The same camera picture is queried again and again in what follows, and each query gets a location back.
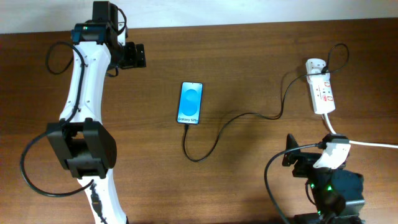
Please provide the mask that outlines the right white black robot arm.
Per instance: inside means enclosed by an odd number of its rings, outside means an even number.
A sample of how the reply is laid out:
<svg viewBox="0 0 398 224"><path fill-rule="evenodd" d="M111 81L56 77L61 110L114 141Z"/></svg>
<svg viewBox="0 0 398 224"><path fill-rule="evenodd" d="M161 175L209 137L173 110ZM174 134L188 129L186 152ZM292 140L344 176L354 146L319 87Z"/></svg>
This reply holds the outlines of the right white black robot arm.
<svg viewBox="0 0 398 224"><path fill-rule="evenodd" d="M306 194L312 194L316 213L295 215L295 223L364 223L363 175L345 169L349 139L327 134L316 147L322 153L302 152L292 134L287 135L283 166L294 166L292 175L305 178Z"/></svg>

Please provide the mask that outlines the blue screen Galaxy smartphone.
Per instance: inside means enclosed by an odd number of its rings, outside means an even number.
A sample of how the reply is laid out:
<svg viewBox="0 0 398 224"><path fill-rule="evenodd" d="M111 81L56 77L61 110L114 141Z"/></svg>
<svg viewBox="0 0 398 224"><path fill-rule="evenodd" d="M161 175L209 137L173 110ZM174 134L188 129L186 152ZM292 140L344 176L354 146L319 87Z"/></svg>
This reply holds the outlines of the blue screen Galaxy smartphone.
<svg viewBox="0 0 398 224"><path fill-rule="evenodd" d="M183 82L178 104L177 122L182 124L198 124L200 122L203 84Z"/></svg>

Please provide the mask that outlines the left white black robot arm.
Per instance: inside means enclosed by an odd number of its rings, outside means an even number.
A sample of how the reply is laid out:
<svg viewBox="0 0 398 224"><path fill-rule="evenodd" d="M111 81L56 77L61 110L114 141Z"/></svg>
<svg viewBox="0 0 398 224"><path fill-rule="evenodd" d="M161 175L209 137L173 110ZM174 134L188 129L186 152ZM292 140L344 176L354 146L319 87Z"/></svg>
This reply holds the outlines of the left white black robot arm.
<svg viewBox="0 0 398 224"><path fill-rule="evenodd" d="M144 68L143 44L126 42L127 20L109 1L93 3L92 18L72 30L72 80L59 121L47 136L61 166L86 193L96 223L127 223L118 199L113 169L116 141L103 126L101 105L109 71Z"/></svg>

